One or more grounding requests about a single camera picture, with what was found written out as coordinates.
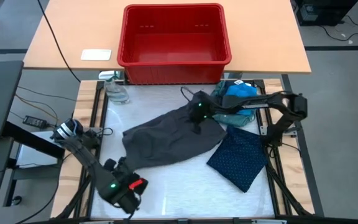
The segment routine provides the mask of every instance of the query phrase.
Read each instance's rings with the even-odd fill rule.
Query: white label
[[[82,51],[81,60],[110,60],[111,50],[85,49]]]
[[[243,81],[241,81],[241,80],[237,80],[237,81],[235,81],[234,82],[236,85],[240,85],[241,83],[244,83]]]

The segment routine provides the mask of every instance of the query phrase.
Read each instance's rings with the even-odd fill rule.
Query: teal cloth
[[[225,82],[226,81],[220,81],[218,84],[216,84],[216,87],[214,91],[212,91],[211,96],[220,97],[226,94],[227,86],[225,85]],[[253,111],[252,115],[249,116],[241,114],[216,114],[213,116],[213,119],[222,124],[243,127],[255,119],[255,110]]]

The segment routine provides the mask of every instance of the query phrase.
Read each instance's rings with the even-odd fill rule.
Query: power adapter
[[[36,128],[40,128],[40,129],[44,129],[48,126],[48,123],[46,120],[27,116],[27,115],[23,119],[23,124],[33,126]]]

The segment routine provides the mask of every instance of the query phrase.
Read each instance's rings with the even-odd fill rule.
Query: dark gray fabric
[[[194,132],[189,105],[170,111],[149,122],[124,131],[122,143],[131,169],[174,164],[211,150],[226,132],[213,119],[200,123]]]

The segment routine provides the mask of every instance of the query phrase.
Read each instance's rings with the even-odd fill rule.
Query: gray floor
[[[46,6],[47,0],[42,0],[42,4]],[[349,15],[358,22],[358,3]],[[36,1],[5,0],[0,8],[0,49],[26,49],[40,18]],[[332,40],[320,27],[301,27],[300,30],[306,46],[358,45],[358,37],[352,38],[352,44]],[[341,34],[349,36],[358,32],[358,27],[346,22],[328,30],[341,38]],[[23,58],[22,54],[0,55],[0,61]],[[303,126],[323,210],[327,217],[358,218],[358,52],[308,52],[308,58],[312,75],[290,75],[290,81],[293,90],[304,93],[309,100],[309,117]],[[82,80],[97,76],[97,72],[78,71],[76,74]],[[244,77],[279,78],[261,74]],[[69,98],[75,98],[78,92],[78,83],[67,71],[24,70],[20,86]],[[60,121],[69,118],[75,106],[70,101],[24,90],[18,90],[17,94],[50,105]],[[19,116],[31,115],[53,122],[45,113],[17,100],[11,111]],[[12,114],[9,120],[28,131],[37,131],[22,125],[21,119]],[[0,223],[14,223],[33,214],[49,200],[56,184],[56,179],[21,181],[16,195],[24,197],[23,204],[0,208]],[[46,220],[50,210],[51,206],[31,221]]]

